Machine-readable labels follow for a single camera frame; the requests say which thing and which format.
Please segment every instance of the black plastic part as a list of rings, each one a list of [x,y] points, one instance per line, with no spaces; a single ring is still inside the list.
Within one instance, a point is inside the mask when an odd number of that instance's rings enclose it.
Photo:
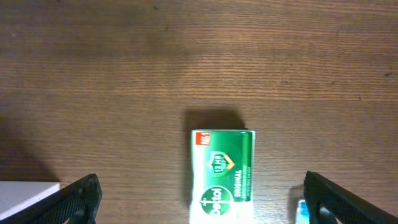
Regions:
[[[308,171],[305,176],[304,197],[311,224],[332,223],[333,217],[326,217],[321,208],[326,208],[342,223],[398,223],[397,217],[316,172]]]
[[[95,224],[102,191],[96,174],[89,174],[45,199],[0,221],[0,224]]]

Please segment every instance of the wooden table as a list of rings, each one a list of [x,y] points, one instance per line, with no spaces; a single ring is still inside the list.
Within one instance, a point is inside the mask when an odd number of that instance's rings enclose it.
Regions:
[[[394,1],[0,2],[2,180],[97,173],[98,223],[187,223],[189,130],[257,131],[255,214],[323,174],[398,215]]]

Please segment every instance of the brown wooden surface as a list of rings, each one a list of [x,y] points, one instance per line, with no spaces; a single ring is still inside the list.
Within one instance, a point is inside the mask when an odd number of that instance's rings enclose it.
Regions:
[[[0,1],[2,180],[97,173],[98,223],[187,223],[187,131],[257,131],[259,223],[317,171],[398,215],[395,1]]]

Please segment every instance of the soap box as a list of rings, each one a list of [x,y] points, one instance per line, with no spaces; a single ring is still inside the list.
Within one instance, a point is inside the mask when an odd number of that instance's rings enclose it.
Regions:
[[[255,132],[192,131],[190,223],[251,223]]]

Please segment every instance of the white object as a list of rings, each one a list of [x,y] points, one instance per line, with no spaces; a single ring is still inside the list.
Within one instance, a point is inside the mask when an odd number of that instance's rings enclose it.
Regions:
[[[60,190],[57,182],[0,181],[0,220]]]

